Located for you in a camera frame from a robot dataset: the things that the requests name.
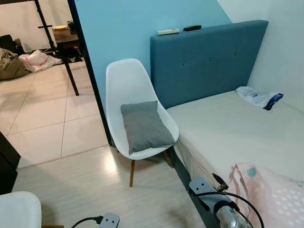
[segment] pink pillow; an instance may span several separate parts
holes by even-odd
[[[304,228],[304,181],[240,163],[233,171],[228,192],[249,200],[260,213],[266,228]],[[260,227],[254,211],[239,199],[232,199],[253,226]]]

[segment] white wall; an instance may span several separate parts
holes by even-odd
[[[66,24],[72,19],[67,0],[39,0],[48,25]],[[11,34],[20,38],[25,51],[49,48],[48,38],[42,26],[34,1],[0,5],[0,36]],[[55,41],[52,28],[49,28]]]
[[[304,1],[218,0],[232,22],[266,19],[269,25],[248,85],[284,94],[304,112]]]

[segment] bed frame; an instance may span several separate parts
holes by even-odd
[[[151,80],[161,104],[170,108],[246,86],[267,25],[253,20],[151,37]],[[170,150],[189,192],[190,175]],[[199,199],[190,197],[206,227],[219,228]]]

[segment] white mattress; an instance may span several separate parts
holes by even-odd
[[[228,182],[236,163],[250,162],[304,180],[304,114],[284,102],[266,111],[231,91],[168,112],[180,128],[174,148],[191,177],[210,180],[215,172]]]

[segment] chair seat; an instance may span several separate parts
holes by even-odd
[[[157,112],[174,140],[177,141],[179,137],[178,126],[159,102],[148,73],[138,59],[123,59],[108,65],[105,99],[106,117],[112,138],[118,151],[125,157],[132,160],[144,159],[156,155],[170,146],[148,148],[129,155],[129,145],[120,110],[123,104],[158,101]]]
[[[0,195],[0,227],[41,228],[41,204],[26,191]]]

